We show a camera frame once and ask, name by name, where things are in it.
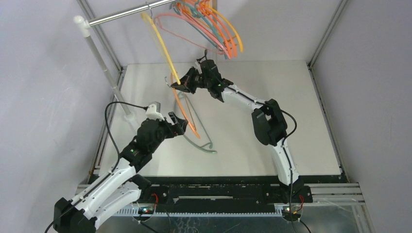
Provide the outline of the light orange wire-hook hanger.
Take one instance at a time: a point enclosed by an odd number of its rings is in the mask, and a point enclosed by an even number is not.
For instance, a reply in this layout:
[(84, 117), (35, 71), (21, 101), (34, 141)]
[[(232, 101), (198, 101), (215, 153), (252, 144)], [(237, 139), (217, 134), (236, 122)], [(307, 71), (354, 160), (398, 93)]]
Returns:
[(178, 95), (178, 94), (181, 94), (182, 92), (178, 92), (175, 88), (172, 88), (172, 87), (171, 89), (173, 91), (178, 109), (182, 113), (183, 118), (188, 121), (188, 128), (190, 128), (193, 134), (198, 139), (200, 139), (201, 137), (199, 133), (197, 132), (196, 125), (194, 124), (194, 121), (193, 121), (191, 110), (189, 109), (189, 101), (187, 97), (185, 97), (185, 94), (183, 94), (183, 102), (182, 102)]

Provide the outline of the pink wire-hook hanger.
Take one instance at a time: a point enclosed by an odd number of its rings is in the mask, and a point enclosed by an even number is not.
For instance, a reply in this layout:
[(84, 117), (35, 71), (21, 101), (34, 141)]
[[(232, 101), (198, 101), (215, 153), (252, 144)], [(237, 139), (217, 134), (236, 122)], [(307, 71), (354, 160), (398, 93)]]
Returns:
[(219, 55), (226, 55), (225, 51), (218, 51), (221, 43), (213, 36), (207, 26), (176, 13), (162, 13), (154, 18), (157, 27), (203, 49), (209, 49)]

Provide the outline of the pale yellow wire-hook hanger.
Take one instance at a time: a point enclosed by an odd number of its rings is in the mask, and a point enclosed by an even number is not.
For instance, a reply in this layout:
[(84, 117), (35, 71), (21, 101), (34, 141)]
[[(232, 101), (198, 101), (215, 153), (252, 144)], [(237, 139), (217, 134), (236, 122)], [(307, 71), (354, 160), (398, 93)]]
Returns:
[(164, 61), (165, 61), (165, 62), (168, 64), (168, 66), (169, 66), (169, 69), (170, 69), (171, 75), (172, 75), (172, 81), (175, 80), (176, 82), (180, 83), (180, 81), (179, 81), (179, 80), (180, 80), (180, 79), (179, 79), (179, 76), (178, 76), (177, 71), (176, 71), (176, 69), (175, 69), (175, 67), (174, 67), (174, 64), (173, 64), (173, 62), (172, 62), (172, 60), (171, 60), (171, 57), (170, 57), (170, 55), (169, 55), (169, 53), (168, 53), (168, 50), (167, 50), (166, 45), (165, 45), (165, 43), (164, 43), (164, 41), (163, 41), (163, 38), (162, 38), (160, 32), (158, 31), (157, 26), (156, 26), (155, 23), (154, 23), (152, 8), (151, 8), (151, 6), (150, 6), (150, 4), (149, 4), (148, 2), (145, 2), (145, 6), (148, 7), (148, 9), (149, 9), (149, 11), (150, 11), (150, 15), (148, 15), (148, 14), (145, 13), (145, 12), (142, 12), (142, 13), (140, 14), (140, 16), (141, 16), (141, 18), (143, 19), (144, 23), (146, 24), (146, 26), (147, 26), (147, 28), (148, 28), (148, 30), (149, 30), (149, 32), (150, 32), (150, 34), (151, 34), (151, 36), (152, 36), (155, 44), (156, 44), (159, 52), (161, 53)]

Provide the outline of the yellow-orange plastic hanger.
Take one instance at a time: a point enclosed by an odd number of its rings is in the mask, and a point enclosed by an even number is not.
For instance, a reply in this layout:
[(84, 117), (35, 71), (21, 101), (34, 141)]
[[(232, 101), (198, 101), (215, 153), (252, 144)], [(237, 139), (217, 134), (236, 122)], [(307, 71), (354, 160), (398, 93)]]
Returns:
[(221, 39), (222, 44), (229, 55), (229, 58), (238, 56), (238, 53), (243, 52), (243, 43), (235, 27), (230, 21), (217, 10), (217, 0), (201, 0), (200, 10), (212, 24), (211, 29), (216, 31), (216, 38)]

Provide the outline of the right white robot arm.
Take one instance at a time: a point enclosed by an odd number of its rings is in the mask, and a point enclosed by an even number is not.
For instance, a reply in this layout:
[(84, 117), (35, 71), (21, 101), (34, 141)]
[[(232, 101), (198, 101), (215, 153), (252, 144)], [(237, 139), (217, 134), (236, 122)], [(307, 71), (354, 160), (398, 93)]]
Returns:
[(300, 189), (295, 185), (300, 174), (288, 147), (288, 138), (292, 133), (287, 132), (285, 117), (291, 115), (282, 110), (276, 100), (263, 101), (243, 92), (232, 81), (223, 78), (217, 65), (210, 59), (202, 61), (198, 67), (191, 67), (171, 87), (191, 94), (195, 94), (197, 89), (206, 89), (212, 98), (235, 104), (250, 112), (255, 137), (270, 148), (279, 181), (284, 185), (280, 190), (281, 197), (293, 202), (300, 196)]

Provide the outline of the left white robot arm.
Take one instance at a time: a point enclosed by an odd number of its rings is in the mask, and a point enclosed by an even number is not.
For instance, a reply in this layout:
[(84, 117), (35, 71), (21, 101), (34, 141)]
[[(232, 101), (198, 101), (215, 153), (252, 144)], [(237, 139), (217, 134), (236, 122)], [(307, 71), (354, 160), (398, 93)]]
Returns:
[(188, 125), (173, 112), (169, 117), (172, 122), (164, 117), (146, 118), (106, 173), (73, 198), (56, 202), (49, 227), (58, 233), (94, 233), (126, 205), (147, 202), (151, 183), (139, 171), (164, 140), (184, 135)]

